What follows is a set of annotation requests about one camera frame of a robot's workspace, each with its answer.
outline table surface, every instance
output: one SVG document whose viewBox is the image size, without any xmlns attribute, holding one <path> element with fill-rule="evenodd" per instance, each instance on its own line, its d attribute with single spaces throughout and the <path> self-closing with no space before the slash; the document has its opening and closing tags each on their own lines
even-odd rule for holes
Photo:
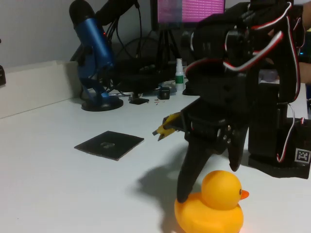
<svg viewBox="0 0 311 233">
<path fill-rule="evenodd" d="M 157 142 L 162 119 L 196 97 L 91 113 L 66 100 L 0 120 L 0 232 L 182 232 L 173 213 L 176 181 L 187 142 L 182 132 Z M 307 117 L 303 95 L 296 117 Z M 105 131 L 145 138 L 118 162 L 74 147 Z M 212 156 L 195 185 L 213 170 L 230 171 L 225 156 Z M 244 162 L 236 172 L 250 192 L 240 205 L 241 233 L 309 233 L 311 182 L 272 178 Z"/>
</svg>

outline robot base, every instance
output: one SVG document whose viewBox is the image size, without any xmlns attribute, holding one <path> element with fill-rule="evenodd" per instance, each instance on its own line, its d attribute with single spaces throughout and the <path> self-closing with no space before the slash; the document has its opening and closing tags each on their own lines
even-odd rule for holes
<svg viewBox="0 0 311 233">
<path fill-rule="evenodd" d="M 276 178 L 290 178 L 290 177 L 298 177 L 302 179 L 308 179 L 309 178 L 309 171 L 310 171 L 310 165 L 308 164 L 302 164 L 300 166 L 274 166 L 273 161 L 268 160 L 267 158 L 263 158 L 260 155 L 250 155 L 248 164 L 258 169 L 259 171 L 262 171 L 269 176 L 276 177 Z"/>
<path fill-rule="evenodd" d="M 102 101 L 102 104 L 95 105 L 92 101 L 87 100 L 82 104 L 82 109 L 88 112 L 110 111 L 123 106 L 123 100 L 117 96 L 110 96 L 109 101 Z"/>
</svg>

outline microphone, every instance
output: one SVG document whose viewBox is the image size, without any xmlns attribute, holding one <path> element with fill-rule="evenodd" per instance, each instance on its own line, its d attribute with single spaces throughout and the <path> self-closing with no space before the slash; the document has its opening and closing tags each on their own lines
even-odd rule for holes
<svg viewBox="0 0 311 233">
<path fill-rule="evenodd" d="M 95 13 L 88 2 L 75 0 L 70 5 L 69 14 L 81 41 L 79 51 L 75 53 L 75 60 L 82 65 L 82 62 L 96 58 L 94 59 L 94 66 L 87 66 L 88 69 L 85 69 L 82 75 L 88 77 L 93 75 L 97 69 L 113 66 L 113 54 L 107 43 L 105 32 L 102 26 L 98 25 Z"/>
<path fill-rule="evenodd" d="M 133 5 L 139 8 L 137 0 L 108 0 L 96 13 L 96 19 L 100 25 L 106 26 L 127 12 Z"/>
<path fill-rule="evenodd" d="M 78 62 L 78 75 L 88 100 L 82 104 L 86 111 L 99 112 L 117 109 L 123 101 L 116 96 L 109 96 L 95 74 L 113 68 L 114 60 L 103 27 L 95 18 L 92 7 L 84 0 L 75 0 L 69 8 L 71 21 L 80 39 L 81 45 L 71 60 Z"/>
</svg>

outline orange beak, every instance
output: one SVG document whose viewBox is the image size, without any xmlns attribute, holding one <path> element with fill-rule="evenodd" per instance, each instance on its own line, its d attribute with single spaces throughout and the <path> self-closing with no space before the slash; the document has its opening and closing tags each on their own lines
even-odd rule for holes
<svg viewBox="0 0 311 233">
<path fill-rule="evenodd" d="M 248 196 L 249 196 L 249 192 L 242 190 L 241 200 L 248 198 Z"/>
</svg>

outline spray bottle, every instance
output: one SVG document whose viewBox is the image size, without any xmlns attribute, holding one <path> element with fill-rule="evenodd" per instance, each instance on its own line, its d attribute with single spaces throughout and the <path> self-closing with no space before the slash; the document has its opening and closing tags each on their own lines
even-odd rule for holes
<svg viewBox="0 0 311 233">
<path fill-rule="evenodd" d="M 183 72 L 183 59 L 177 58 L 176 61 L 176 74 L 175 74 L 175 83 L 177 91 L 183 91 L 184 86 L 184 72 Z"/>
</svg>

